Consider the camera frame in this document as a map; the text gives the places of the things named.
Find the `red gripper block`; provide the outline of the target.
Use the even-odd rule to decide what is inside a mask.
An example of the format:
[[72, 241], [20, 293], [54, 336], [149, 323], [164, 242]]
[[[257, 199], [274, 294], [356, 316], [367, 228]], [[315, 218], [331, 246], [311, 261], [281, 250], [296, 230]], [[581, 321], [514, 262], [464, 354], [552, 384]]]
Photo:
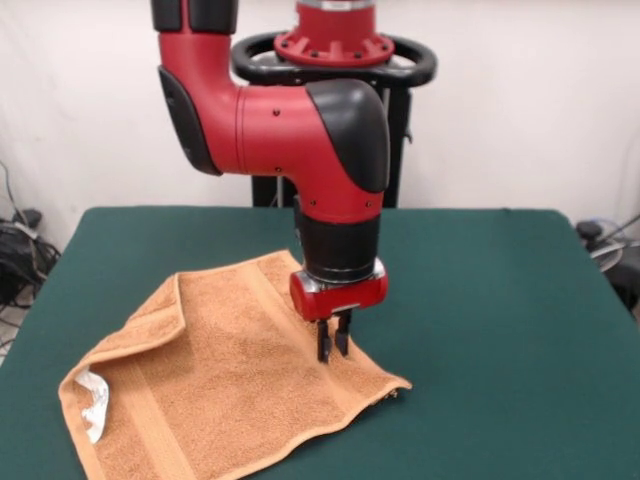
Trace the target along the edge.
[[317, 360], [327, 362], [331, 351], [328, 318], [336, 315], [335, 346], [343, 357], [349, 354], [350, 324], [353, 309], [366, 309], [380, 304], [388, 292], [389, 280], [379, 258], [375, 259], [373, 273], [365, 280], [329, 284], [311, 277], [304, 270], [289, 277], [289, 291], [295, 311], [317, 326]]

